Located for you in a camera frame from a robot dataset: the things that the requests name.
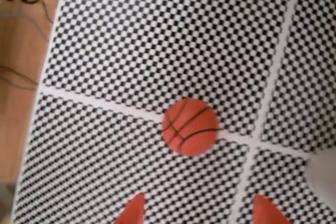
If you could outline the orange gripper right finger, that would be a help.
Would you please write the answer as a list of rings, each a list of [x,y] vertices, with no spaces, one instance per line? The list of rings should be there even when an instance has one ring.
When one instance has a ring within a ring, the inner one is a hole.
[[[253,223],[290,224],[290,221],[268,198],[256,195],[253,200]]]

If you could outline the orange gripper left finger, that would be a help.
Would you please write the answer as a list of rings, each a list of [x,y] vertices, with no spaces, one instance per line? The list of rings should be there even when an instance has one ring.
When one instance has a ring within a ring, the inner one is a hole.
[[[143,224],[145,194],[139,193],[126,205],[122,213],[116,218],[114,224]]]

